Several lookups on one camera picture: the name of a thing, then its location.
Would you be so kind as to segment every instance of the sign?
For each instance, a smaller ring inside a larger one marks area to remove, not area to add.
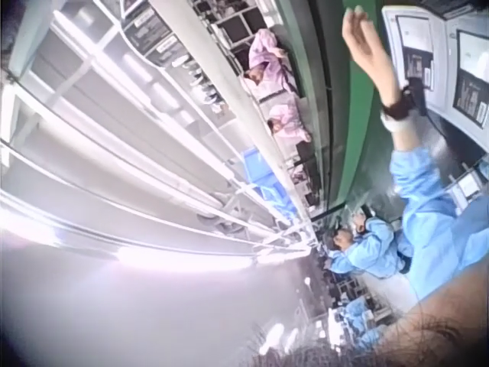
[[[147,59],[157,67],[167,67],[168,64],[180,56],[183,45],[174,34],[162,40],[147,55]]]
[[[131,13],[131,18],[126,18],[122,27],[128,41],[144,56],[171,33],[167,24],[148,3]]]

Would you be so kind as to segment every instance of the person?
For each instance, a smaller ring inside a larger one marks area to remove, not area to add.
[[[286,52],[277,47],[275,34],[269,29],[260,29],[254,36],[249,51],[249,70],[244,77],[259,86],[269,82],[281,86],[287,92],[297,94],[292,73],[283,65]]]
[[[407,201],[403,229],[413,244],[409,278],[419,302],[369,349],[338,353],[331,346],[311,344],[280,356],[273,365],[487,365],[489,197],[480,196],[455,216],[455,205],[443,190],[429,152],[420,144],[413,127],[415,116],[374,23],[360,6],[347,9],[342,33],[353,60],[372,79],[384,106],[382,120],[394,144],[390,169]],[[254,367],[266,362],[265,356]]]
[[[367,332],[367,327],[363,319],[363,314],[367,310],[369,310],[367,300],[365,299],[365,296],[360,296],[349,302],[342,312],[344,318],[350,323],[351,327],[356,330],[358,335]]]
[[[413,247],[402,233],[395,234],[390,224],[375,217],[366,219],[363,213],[355,214],[353,223],[363,234],[354,236],[346,228],[335,231],[333,242],[341,251],[330,255],[325,268],[339,274],[363,270],[377,278],[407,274]]]
[[[279,138],[298,138],[311,142],[311,135],[303,127],[294,101],[273,106],[268,114],[267,125],[272,135]]]

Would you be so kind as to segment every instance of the blue bin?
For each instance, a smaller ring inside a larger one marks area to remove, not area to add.
[[[297,209],[257,149],[243,153],[244,167],[250,184],[257,193],[288,219],[296,217]]]

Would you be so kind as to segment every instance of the raised arm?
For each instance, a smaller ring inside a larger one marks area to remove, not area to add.
[[[365,228],[371,233],[369,237],[373,237],[378,243],[379,255],[383,255],[394,240],[394,230],[392,226],[378,218],[370,218],[365,222]]]
[[[414,128],[416,113],[407,113],[392,61],[372,21],[361,7],[347,10],[343,38],[353,60],[368,74],[378,89],[384,111],[382,122],[392,134],[394,150],[390,170],[407,200],[403,230],[415,247],[426,246],[445,231],[455,218],[455,204],[444,194],[438,170],[429,152],[421,147]]]

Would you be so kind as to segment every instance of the fluorescent light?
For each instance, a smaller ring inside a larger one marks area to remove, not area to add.
[[[308,250],[298,251],[298,252],[288,252],[288,253],[281,253],[281,254],[258,256],[257,262],[258,264],[262,264],[262,265],[280,264],[287,260],[304,258],[306,256],[309,256],[310,253],[311,253],[311,248],[309,248]]]
[[[185,126],[190,125],[192,122],[195,121],[192,115],[190,115],[187,111],[182,111],[180,113],[180,117],[182,120],[185,122]]]
[[[91,54],[96,46],[95,43],[84,34],[75,24],[68,19],[63,13],[56,10],[53,12],[54,19],[60,24],[60,26],[66,30],[73,38],[75,38],[81,47],[83,47],[84,51],[82,52],[85,57],[87,54]]]
[[[58,241],[51,226],[2,208],[0,208],[0,229],[42,245],[54,245]]]
[[[280,338],[283,335],[285,328],[283,324],[276,323],[268,332],[267,338],[265,339],[265,343],[261,346],[259,353],[264,356],[267,354],[270,348],[277,346],[280,343]]]
[[[274,248],[272,247],[263,248],[258,252],[258,256],[266,256],[270,254],[273,250]]]
[[[295,328],[289,334],[287,341],[285,343],[285,347],[283,348],[285,353],[290,352],[290,348],[292,348],[293,343],[296,341],[297,335],[299,334],[299,329]]]
[[[93,16],[91,16],[91,14],[88,13],[86,8],[81,8],[78,11],[78,14],[76,14],[76,16],[82,20],[82,22],[85,24],[86,27],[89,27],[95,21]]]
[[[15,89],[10,84],[5,84],[2,91],[2,110],[0,111],[0,137],[10,142],[12,133],[12,119],[15,109]],[[10,166],[10,152],[6,148],[0,148],[0,163]]]
[[[244,256],[197,255],[135,247],[120,248],[117,257],[136,268],[177,273],[236,271],[253,264],[251,258]]]
[[[69,42],[76,52],[82,57],[87,57],[88,54],[96,52],[96,45],[90,38],[86,36],[75,24],[73,24],[65,15],[59,11],[54,12],[54,18],[57,20],[61,28],[68,33],[78,44],[72,42],[68,38]],[[116,86],[121,86],[121,93],[127,96],[129,99],[135,100],[142,106],[148,106],[151,104],[150,98],[144,93],[139,86],[134,83],[131,78],[121,70],[121,68],[110,57],[104,53],[97,53],[96,60],[93,63],[94,69],[107,80],[112,81]]]
[[[125,54],[122,59],[146,83],[153,80],[153,76],[131,54]]]
[[[178,109],[180,107],[178,101],[171,94],[169,94],[168,91],[164,89],[160,84],[153,84],[153,89],[169,107],[171,107],[172,109]]]

